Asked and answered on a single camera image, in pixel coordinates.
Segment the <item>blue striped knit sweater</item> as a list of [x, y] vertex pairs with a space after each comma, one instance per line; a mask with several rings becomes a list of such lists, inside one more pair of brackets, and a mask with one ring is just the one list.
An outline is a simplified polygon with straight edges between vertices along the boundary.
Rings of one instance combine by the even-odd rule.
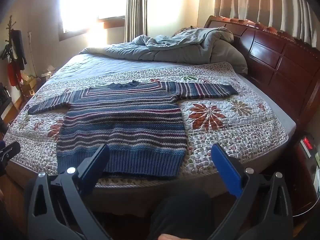
[[66, 110], [56, 143], [59, 172], [78, 166], [105, 144], [110, 150], [106, 173], [171, 178], [178, 175], [187, 151], [177, 102], [235, 94], [230, 85], [132, 81], [55, 96], [28, 113]]

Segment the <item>coat rack with clothes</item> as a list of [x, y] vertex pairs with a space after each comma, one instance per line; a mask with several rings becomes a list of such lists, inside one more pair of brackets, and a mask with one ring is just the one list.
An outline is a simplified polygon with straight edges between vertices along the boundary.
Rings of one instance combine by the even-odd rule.
[[7, 74], [11, 86], [16, 87], [22, 97], [22, 102], [25, 102], [25, 94], [22, 89], [22, 71], [25, 70], [27, 64], [24, 48], [22, 33], [20, 30], [14, 29], [16, 22], [12, 21], [12, 16], [9, 17], [7, 23], [8, 38], [6, 39], [6, 45], [1, 53], [1, 59], [7, 59]]

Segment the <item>red digital clock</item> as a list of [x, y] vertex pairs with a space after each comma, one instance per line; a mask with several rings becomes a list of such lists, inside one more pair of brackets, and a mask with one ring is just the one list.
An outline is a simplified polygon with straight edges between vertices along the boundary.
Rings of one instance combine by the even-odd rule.
[[317, 153], [317, 148], [307, 135], [304, 135], [300, 139], [300, 145], [302, 146], [302, 149], [304, 150], [308, 158], [315, 157]]

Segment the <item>grey rumpled duvet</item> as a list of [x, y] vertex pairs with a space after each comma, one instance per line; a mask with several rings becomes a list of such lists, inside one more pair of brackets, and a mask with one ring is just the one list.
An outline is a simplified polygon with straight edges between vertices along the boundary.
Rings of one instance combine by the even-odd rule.
[[232, 43], [233, 33], [226, 27], [195, 28], [174, 36], [139, 35], [131, 42], [87, 47], [82, 54], [101, 54], [115, 59], [208, 64], [228, 62], [238, 74], [247, 74], [245, 57]]

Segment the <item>grey window curtain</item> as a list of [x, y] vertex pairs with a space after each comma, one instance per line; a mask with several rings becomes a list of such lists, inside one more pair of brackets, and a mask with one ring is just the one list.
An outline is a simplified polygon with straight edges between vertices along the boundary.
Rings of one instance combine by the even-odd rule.
[[124, 41], [147, 34], [147, 0], [127, 0]]

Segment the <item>floral quilted bedspread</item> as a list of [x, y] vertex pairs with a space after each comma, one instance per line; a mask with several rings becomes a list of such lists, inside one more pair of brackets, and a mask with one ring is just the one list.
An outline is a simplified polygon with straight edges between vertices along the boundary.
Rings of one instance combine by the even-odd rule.
[[128, 61], [80, 54], [60, 68], [30, 99], [9, 126], [6, 143], [17, 141], [21, 152], [14, 159], [17, 178], [36, 172], [57, 172], [56, 141], [64, 115], [29, 115], [28, 108], [43, 100], [87, 87], [129, 81], [176, 81], [231, 85], [237, 95], [226, 99], [180, 101], [188, 150], [178, 179], [207, 179], [215, 174], [210, 149], [219, 143], [242, 163], [257, 161], [266, 168], [293, 135], [295, 122], [263, 92], [236, 74], [229, 63], [194, 65]]

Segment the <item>person's dark trouser leg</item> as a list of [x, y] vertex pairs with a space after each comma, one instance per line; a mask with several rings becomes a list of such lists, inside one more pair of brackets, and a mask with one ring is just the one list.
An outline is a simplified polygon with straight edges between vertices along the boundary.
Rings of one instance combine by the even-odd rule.
[[213, 203], [203, 190], [168, 197], [150, 220], [147, 239], [208, 239], [215, 230]]

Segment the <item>bright window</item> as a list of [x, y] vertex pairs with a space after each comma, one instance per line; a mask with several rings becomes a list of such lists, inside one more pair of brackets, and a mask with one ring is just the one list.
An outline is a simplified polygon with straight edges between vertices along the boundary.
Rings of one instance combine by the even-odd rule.
[[97, 20], [124, 16], [127, 0], [59, 0], [64, 33], [86, 30]]

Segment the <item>beige striped curtain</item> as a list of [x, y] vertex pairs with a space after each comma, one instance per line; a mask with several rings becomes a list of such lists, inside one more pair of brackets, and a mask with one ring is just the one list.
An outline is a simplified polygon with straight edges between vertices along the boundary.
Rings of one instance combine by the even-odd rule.
[[307, 0], [215, 0], [214, 15], [259, 22], [319, 49], [319, 19]]

